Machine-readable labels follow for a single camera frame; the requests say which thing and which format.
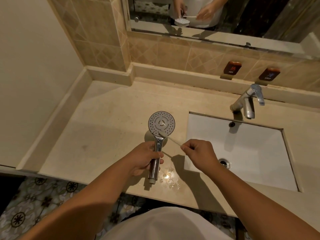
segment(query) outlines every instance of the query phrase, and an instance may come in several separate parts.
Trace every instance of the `floral pattern floor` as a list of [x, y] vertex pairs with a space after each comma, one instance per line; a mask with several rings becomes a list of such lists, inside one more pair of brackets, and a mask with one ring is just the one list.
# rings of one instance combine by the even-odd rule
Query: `floral pattern floor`
[[[26, 177], [0, 216], [0, 239], [18, 238], [85, 186], [64, 180]], [[105, 219], [103, 229], [95, 239], [99, 240], [107, 231], [140, 209], [148, 200], [122, 193], [114, 204], [111, 215]], [[232, 239], [236, 239], [234, 217], [191, 208], [189, 210], [200, 214]]]

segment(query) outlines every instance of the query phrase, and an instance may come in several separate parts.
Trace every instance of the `chrome faucet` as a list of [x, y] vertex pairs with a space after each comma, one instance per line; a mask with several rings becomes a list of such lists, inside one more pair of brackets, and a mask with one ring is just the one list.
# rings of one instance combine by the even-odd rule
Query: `chrome faucet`
[[254, 119], [253, 97], [256, 96], [259, 105], [264, 106], [264, 98], [261, 87], [258, 84], [251, 84], [250, 87], [230, 106], [233, 113], [238, 113], [243, 108], [244, 116], [247, 119]]

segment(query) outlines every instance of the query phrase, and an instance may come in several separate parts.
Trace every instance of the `sink basin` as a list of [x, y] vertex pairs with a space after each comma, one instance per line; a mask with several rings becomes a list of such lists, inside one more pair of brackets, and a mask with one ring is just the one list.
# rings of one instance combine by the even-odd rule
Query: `sink basin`
[[[244, 181], [298, 191], [281, 129], [190, 113], [186, 139], [210, 141], [220, 163]], [[184, 169], [200, 172], [188, 156]]]

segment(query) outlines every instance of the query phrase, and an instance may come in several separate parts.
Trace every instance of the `person's left arm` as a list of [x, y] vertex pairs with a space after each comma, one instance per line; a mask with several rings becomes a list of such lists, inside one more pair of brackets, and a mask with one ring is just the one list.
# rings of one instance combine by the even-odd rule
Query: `person's left arm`
[[223, 7], [228, 0], [213, 0], [205, 7], [201, 8], [197, 15], [197, 20], [210, 20], [213, 18], [214, 13]]
[[151, 159], [164, 156], [162, 152], [153, 152], [153, 147], [151, 141], [138, 145], [32, 227], [20, 240], [93, 240], [128, 179], [149, 169]]

